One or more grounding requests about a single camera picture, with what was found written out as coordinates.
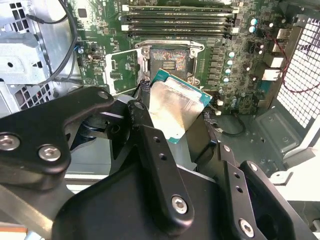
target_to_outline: black ram slot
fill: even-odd
[[[174,26],[174,27],[163,27],[163,26],[129,26],[129,32],[163,32],[166,33],[224,33],[227,31],[227,28],[224,26],[219,26],[216,28],[189,28],[185,26]]]
[[[192,11],[173,11],[173,12],[165,12],[165,11],[128,11],[123,12],[123,16],[146,16],[148,18],[153,18],[155,16],[162,17],[202,17],[202,18],[211,18],[211,17],[233,17],[233,13],[229,12],[192,12]]]
[[[166,37],[198,37],[198,38],[219,38],[224,37],[227,32],[149,32],[149,31],[141,31],[141,32],[129,32],[127,36],[129,38],[133,37],[145,37],[148,36],[152,37],[159,37],[159,36],[166,36]]]
[[[128,6],[129,11],[144,11],[156,12],[161,11],[165,13],[171,12],[193,12],[193,13],[232,13],[233,8],[214,8],[214,7],[193,7],[193,6]]]
[[[215,20],[215,21],[210,21],[210,20],[191,20],[191,19],[186,19],[186,20],[161,20],[161,19],[130,19],[130,20],[124,20],[122,22],[123,24],[127,25],[143,25],[143,24],[152,24],[152,25],[207,25],[207,26],[212,26],[212,25],[229,25],[228,20],[225,18],[223,20]]]

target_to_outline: ram slot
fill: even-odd
[[[166,37],[180,37],[180,38],[220,38],[226,36],[227,32],[149,32],[149,31],[140,31],[140,32],[128,32],[127,36],[129,38],[136,37],[149,37],[149,38],[157,38],[159,36]]]
[[[190,13],[234,13],[234,8],[219,8],[219,7],[193,7],[193,6],[133,6],[133,5],[122,5],[122,10],[128,11],[163,11],[165,13],[169,12],[190,12]]]
[[[128,24],[128,25],[144,25],[144,24],[148,24],[148,25],[207,25],[207,26],[216,26],[216,25],[230,25],[231,22],[227,19],[227,18],[222,18],[221,20],[192,20],[192,19],[186,19],[186,20],[182,20],[182,19],[172,19],[172,20],[168,20],[168,19],[124,19],[122,21],[122,24]]]

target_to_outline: cable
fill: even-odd
[[[49,82],[53,81],[59,75],[59,73],[61,73],[61,71],[66,67],[71,55],[73,54],[74,48],[76,46],[77,39],[78,39],[77,25],[75,23],[75,20],[74,20],[72,14],[69,12],[68,8],[63,3],[63,0],[58,0],[58,1],[61,4],[61,6],[63,7],[63,9],[64,9],[64,11],[65,11],[65,13],[67,15],[67,18],[69,20],[69,23],[71,25],[70,28],[71,28],[71,31],[73,33],[73,40],[72,40],[72,43],[71,43],[71,45],[70,45],[70,47],[69,47],[64,59],[62,60],[60,65],[57,67],[57,69],[52,73],[52,75],[47,80],[45,80],[44,82],[39,83],[39,85],[43,85],[43,84],[46,84],[46,83],[49,83]]]
[[[274,41],[274,44],[276,44],[278,46],[278,48],[280,49],[281,53],[283,54],[283,56],[285,58],[285,65],[284,65],[284,68],[282,71],[282,77],[281,77],[281,82],[282,82],[283,86],[285,87],[285,89],[287,89],[290,93],[293,93],[293,94],[301,94],[301,93],[306,93],[308,91],[316,89],[320,86],[320,82],[319,82],[316,85],[313,85],[312,87],[308,87],[307,89],[303,89],[303,90],[292,90],[292,89],[288,88],[288,86],[286,86],[285,75],[286,75],[287,70],[289,68],[289,64],[290,64],[289,59],[288,59],[284,49],[278,43],[278,41],[275,38],[270,37],[269,35],[267,35],[267,37]]]
[[[226,136],[229,136],[229,137],[239,137],[241,136],[242,134],[244,134],[246,132],[246,125],[245,123],[238,117],[237,114],[234,114],[233,115],[237,121],[240,123],[240,125],[242,126],[242,129],[241,131],[237,132],[237,133],[229,133],[229,132],[226,132],[226,131],[222,131],[222,134],[223,135],[226,135]]]
[[[45,21],[42,18],[34,16],[34,15],[26,14],[25,16],[27,18],[39,23],[39,24],[59,24],[59,23],[63,22],[64,20],[66,20],[68,18],[67,14],[66,14],[66,15],[64,15],[62,18],[60,18],[57,21]]]
[[[74,73],[75,65],[76,65],[76,59],[77,55],[75,52],[73,52],[73,58],[72,58],[72,65],[71,65],[71,70],[69,75],[66,78],[61,78],[61,79],[54,79],[54,82],[59,82],[59,83],[73,83],[73,84],[79,84],[82,85],[83,82],[78,79],[71,79],[71,75]]]

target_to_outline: circuit chip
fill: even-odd
[[[150,49],[150,79],[154,79],[159,69],[185,80],[188,73],[187,49]]]
[[[78,15],[79,15],[79,18],[86,18],[87,10],[85,8],[78,8]]]

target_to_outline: mesh grille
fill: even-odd
[[[38,88],[39,91],[35,95],[31,96],[28,88],[24,86],[14,94],[21,110],[31,108],[38,104],[43,104],[50,100],[52,91],[49,84],[42,85],[40,87],[34,86],[31,88]]]
[[[284,81],[294,91],[312,88],[320,82],[320,20],[308,19]],[[320,88],[292,93],[282,85],[277,99],[303,128],[320,113]]]

